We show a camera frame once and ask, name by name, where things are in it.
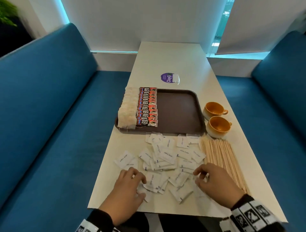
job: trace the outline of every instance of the purple sticker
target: purple sticker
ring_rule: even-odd
[[[167,82],[167,83],[174,83],[173,80],[173,73],[164,73],[161,75],[162,81]]]

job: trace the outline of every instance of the table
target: table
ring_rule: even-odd
[[[161,75],[169,72],[179,75],[179,85],[161,80]],[[233,147],[251,195],[267,206],[281,221],[287,222],[199,44],[141,42],[127,86],[191,90],[197,94],[201,109],[210,101],[222,104],[229,111],[224,117],[233,123],[224,138]],[[88,208],[98,208],[113,189],[120,172],[113,160],[125,150],[138,156],[146,144],[148,143],[145,143],[144,135],[124,134],[113,128]],[[230,215],[229,209],[210,198],[197,199],[194,194],[182,204],[178,204],[169,190],[166,190],[164,195],[154,194],[154,198],[149,203],[144,202],[138,211],[209,217]]]

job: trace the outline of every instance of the person's left hand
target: person's left hand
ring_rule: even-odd
[[[99,207],[99,210],[110,215],[114,226],[128,220],[144,201],[145,193],[136,197],[136,190],[140,181],[144,184],[147,183],[145,175],[137,169],[130,167],[128,171],[121,170],[114,189]]]

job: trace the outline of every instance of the brown tray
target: brown tray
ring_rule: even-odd
[[[158,127],[136,125],[133,129],[115,127],[120,132],[160,132],[174,134],[204,134],[204,117],[198,97],[190,90],[157,89]]]

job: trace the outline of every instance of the blue bench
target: blue bench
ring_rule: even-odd
[[[0,59],[0,232],[86,218],[129,72],[97,71],[73,24]]]
[[[286,215],[306,231],[306,36],[289,33],[252,78],[217,79]]]

